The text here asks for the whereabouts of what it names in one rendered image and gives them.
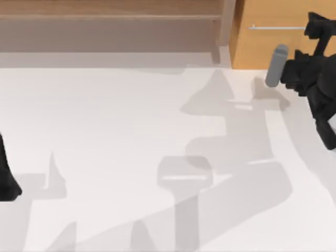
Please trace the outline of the pale grey rounded box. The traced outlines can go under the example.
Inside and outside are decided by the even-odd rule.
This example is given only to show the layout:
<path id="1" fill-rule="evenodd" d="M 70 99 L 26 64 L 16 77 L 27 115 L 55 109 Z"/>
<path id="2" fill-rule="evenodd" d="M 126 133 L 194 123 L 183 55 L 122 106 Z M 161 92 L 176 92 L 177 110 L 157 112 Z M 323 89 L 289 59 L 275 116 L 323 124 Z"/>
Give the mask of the pale grey rounded box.
<path id="1" fill-rule="evenodd" d="M 288 51 L 288 46 L 284 44 L 279 44 L 274 49 L 265 77 L 265 84 L 268 87 L 274 88 L 279 84 L 288 58 Z"/>

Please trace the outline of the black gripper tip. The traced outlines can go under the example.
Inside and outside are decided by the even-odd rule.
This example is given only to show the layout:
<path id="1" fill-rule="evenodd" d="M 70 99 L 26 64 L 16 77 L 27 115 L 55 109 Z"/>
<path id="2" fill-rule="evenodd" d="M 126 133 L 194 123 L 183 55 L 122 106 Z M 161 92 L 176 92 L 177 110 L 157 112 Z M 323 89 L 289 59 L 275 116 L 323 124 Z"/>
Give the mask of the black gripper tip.
<path id="1" fill-rule="evenodd" d="M 0 202 L 12 202 L 21 196 L 22 192 L 10 170 L 3 136 L 0 134 Z"/>

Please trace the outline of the wooden open shelf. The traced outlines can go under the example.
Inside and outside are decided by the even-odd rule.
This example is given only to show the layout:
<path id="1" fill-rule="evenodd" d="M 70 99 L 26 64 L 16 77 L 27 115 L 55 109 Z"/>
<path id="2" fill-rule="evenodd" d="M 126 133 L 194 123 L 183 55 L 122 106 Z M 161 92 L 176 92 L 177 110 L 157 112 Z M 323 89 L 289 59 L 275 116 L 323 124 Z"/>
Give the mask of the wooden open shelf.
<path id="1" fill-rule="evenodd" d="M 0 51 L 209 53 L 220 61 L 236 0 L 0 0 Z"/>

